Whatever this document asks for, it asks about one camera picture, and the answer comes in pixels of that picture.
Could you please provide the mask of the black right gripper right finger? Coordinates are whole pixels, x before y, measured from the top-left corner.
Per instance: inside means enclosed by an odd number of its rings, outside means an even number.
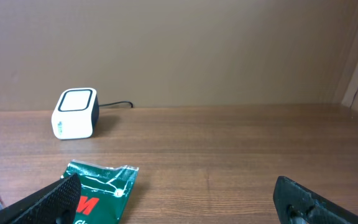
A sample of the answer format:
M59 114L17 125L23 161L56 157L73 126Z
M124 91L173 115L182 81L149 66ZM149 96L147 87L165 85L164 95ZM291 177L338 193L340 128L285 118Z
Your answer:
M358 215L285 176L277 178L273 202L281 224L358 224Z

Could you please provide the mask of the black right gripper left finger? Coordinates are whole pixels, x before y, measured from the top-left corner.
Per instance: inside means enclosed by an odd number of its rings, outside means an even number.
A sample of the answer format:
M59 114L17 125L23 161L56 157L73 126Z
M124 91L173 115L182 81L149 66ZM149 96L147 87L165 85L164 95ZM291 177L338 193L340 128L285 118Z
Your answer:
M79 175L69 175L2 209L0 224L72 224L80 197Z

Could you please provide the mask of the green 3M gloves package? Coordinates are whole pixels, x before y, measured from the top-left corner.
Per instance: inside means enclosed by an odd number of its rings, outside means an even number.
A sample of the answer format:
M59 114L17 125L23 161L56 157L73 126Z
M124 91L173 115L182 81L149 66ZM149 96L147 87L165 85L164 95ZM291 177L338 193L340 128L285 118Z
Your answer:
M72 160L62 177L78 174L81 197L74 224L118 224L131 195L139 168L103 167Z

